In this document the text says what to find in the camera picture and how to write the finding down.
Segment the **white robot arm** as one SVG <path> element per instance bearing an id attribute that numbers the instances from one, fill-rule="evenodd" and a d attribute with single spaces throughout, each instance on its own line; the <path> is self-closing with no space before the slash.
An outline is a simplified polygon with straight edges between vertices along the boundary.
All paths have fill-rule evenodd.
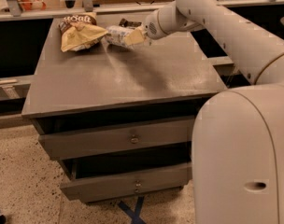
<path id="1" fill-rule="evenodd" d="M 194 122 L 196 224 L 284 224 L 284 40 L 217 0 L 175 0 L 143 25 L 153 40 L 206 28 L 248 80 Z"/>

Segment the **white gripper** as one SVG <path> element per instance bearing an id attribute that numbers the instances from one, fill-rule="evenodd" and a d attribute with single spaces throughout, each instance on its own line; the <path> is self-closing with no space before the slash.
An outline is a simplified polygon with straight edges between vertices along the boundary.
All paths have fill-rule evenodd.
<path id="1" fill-rule="evenodd" d="M 171 7 L 162 7 L 149 14 L 142 26 L 129 29 L 123 38 L 127 46 L 143 43 L 146 37 L 158 40 L 174 32 L 174 9 Z"/>

